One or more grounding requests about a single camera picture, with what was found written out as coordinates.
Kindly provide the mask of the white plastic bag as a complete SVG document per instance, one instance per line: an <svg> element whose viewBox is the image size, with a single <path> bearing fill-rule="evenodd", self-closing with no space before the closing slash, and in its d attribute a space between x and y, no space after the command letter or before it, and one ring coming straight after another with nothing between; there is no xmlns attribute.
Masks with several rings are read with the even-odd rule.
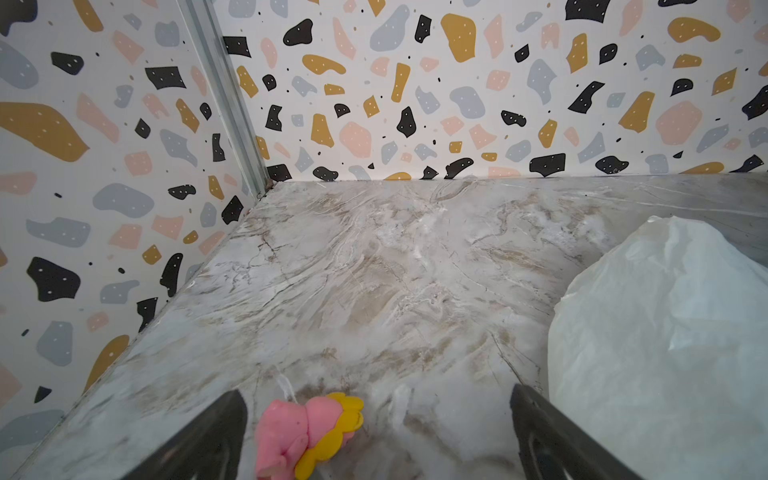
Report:
<svg viewBox="0 0 768 480"><path fill-rule="evenodd" d="M652 217L580 273L548 397L645 479L767 475L767 270L711 225Z"/></svg>

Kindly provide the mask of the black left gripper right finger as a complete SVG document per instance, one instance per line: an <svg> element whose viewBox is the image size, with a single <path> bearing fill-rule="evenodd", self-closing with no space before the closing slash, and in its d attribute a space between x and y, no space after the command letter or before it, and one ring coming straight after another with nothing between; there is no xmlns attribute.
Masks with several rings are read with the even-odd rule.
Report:
<svg viewBox="0 0 768 480"><path fill-rule="evenodd" d="M510 409L527 479L639 477L535 389L515 385Z"/></svg>

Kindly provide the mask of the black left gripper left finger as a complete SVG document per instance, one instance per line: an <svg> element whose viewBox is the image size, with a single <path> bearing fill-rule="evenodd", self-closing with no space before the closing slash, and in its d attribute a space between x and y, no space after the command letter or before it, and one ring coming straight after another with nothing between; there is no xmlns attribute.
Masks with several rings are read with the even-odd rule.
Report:
<svg viewBox="0 0 768 480"><path fill-rule="evenodd" d="M235 479L247 420L243 396L228 391L123 479Z"/></svg>

